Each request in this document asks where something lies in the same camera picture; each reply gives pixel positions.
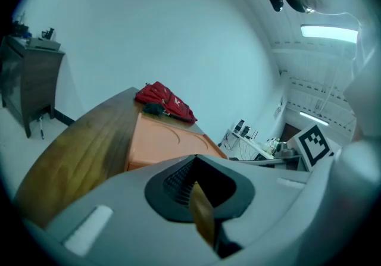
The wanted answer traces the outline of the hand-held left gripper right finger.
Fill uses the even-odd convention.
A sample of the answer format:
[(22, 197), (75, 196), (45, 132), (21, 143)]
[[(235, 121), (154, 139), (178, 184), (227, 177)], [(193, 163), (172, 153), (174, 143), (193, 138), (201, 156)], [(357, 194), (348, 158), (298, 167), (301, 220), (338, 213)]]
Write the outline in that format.
[(298, 265), (300, 224), (286, 218), (307, 176), (196, 156), (198, 265)]

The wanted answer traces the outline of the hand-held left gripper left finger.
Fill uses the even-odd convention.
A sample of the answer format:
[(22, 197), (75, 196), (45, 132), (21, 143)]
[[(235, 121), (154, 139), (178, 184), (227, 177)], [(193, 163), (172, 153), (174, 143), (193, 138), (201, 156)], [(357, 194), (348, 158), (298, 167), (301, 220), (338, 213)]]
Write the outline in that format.
[(149, 179), (180, 162), (171, 159), (118, 174), (62, 210), (46, 232), (60, 265), (212, 265), (216, 253), (194, 224), (174, 223), (145, 199)]

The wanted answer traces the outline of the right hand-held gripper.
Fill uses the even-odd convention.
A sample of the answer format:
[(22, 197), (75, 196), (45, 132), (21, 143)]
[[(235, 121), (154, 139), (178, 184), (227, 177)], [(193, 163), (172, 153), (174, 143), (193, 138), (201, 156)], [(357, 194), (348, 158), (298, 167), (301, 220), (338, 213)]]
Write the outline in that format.
[(334, 156), (340, 149), (340, 145), (324, 135), (318, 124), (310, 124), (303, 130), (286, 124), (276, 146), (274, 159), (237, 162), (277, 169), (312, 171), (318, 161)]

